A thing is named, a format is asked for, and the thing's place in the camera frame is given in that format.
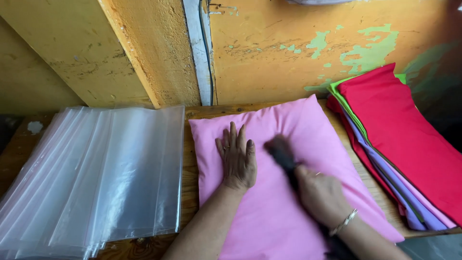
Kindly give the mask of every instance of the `forearm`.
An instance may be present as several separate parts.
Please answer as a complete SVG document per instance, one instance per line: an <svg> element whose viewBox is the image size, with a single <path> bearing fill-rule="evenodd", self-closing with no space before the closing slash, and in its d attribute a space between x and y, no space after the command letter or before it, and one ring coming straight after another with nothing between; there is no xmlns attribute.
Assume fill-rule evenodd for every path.
<svg viewBox="0 0 462 260"><path fill-rule="evenodd" d="M243 194L220 185L162 259L217 259Z"/></svg>
<svg viewBox="0 0 462 260"><path fill-rule="evenodd" d="M355 217L338 235L361 260L411 260L359 217Z"/></svg>

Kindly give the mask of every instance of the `pink pillow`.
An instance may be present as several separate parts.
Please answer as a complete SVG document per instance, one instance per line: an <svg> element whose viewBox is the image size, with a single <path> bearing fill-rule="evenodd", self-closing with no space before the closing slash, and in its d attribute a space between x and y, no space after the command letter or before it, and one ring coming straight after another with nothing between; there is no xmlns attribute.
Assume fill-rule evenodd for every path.
<svg viewBox="0 0 462 260"><path fill-rule="evenodd" d="M246 136L255 142L258 174L239 205L220 259L324 258L327 248L316 222L299 205L283 170L263 148L276 134L288 138L297 161L340 179L346 198L366 223L392 242L404 240L361 181L315 95L255 112L190 120L200 206L223 180L215 138L223 137L230 121L237 129L247 125Z"/></svg>

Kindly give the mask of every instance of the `person's left hand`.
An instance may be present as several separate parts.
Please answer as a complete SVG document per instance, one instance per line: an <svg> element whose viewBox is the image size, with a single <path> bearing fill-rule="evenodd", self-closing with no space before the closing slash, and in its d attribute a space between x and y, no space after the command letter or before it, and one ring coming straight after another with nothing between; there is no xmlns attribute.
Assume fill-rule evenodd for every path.
<svg viewBox="0 0 462 260"><path fill-rule="evenodd" d="M257 177L255 144L245 139L245 125L236 131L231 122L231 131L223 130L223 140L215 139L218 152L224 162L223 184L231 189L245 193L254 184Z"/></svg>

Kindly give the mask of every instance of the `silver bracelet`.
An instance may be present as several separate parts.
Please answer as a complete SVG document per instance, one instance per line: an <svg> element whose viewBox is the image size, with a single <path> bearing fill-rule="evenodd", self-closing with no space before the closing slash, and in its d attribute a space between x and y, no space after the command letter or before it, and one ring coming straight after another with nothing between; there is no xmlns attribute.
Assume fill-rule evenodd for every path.
<svg viewBox="0 0 462 260"><path fill-rule="evenodd" d="M358 213L357 209L354 209L353 212L343 221L342 224L338 225L335 229L329 231L329 236L336 235L342 228L344 228L348 223L354 218L354 216Z"/></svg>

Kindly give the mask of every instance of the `workbench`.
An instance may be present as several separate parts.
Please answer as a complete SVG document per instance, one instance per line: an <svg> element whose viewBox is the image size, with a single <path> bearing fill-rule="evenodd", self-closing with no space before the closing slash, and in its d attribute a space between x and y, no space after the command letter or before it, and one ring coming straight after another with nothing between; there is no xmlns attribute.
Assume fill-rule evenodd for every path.
<svg viewBox="0 0 462 260"><path fill-rule="evenodd" d="M348 151L350 158L358 171L364 184L373 195L377 204L385 212L390 222L405 238L434 236L443 234L462 233L460 228L445 231L415 231L410 230L405 219L402 218L397 206L387 197L382 188L372 178L364 165L353 151L347 133L340 120L326 108L326 100L318 100L329 121L339 135L342 144ZM278 103L246 104L246 105L217 105L187 107L185 111L184 125L184 151L183 151L183 176L182 176L182 205L181 205L181 228L193 218L199 210L199 188L196 154L194 140L188 119L214 118L219 116L240 114L248 111L256 111L264 107ZM0 156L0 194L7 191L21 167L29 158L34 146L41 137L46 127L50 124L53 115L26 117L8 146ZM27 130L29 122L40 121L44 128L40 133L32 134ZM109 242L104 250L99 251L98 260L148 260L160 258L177 235L159 235L156 237L139 238Z"/></svg>

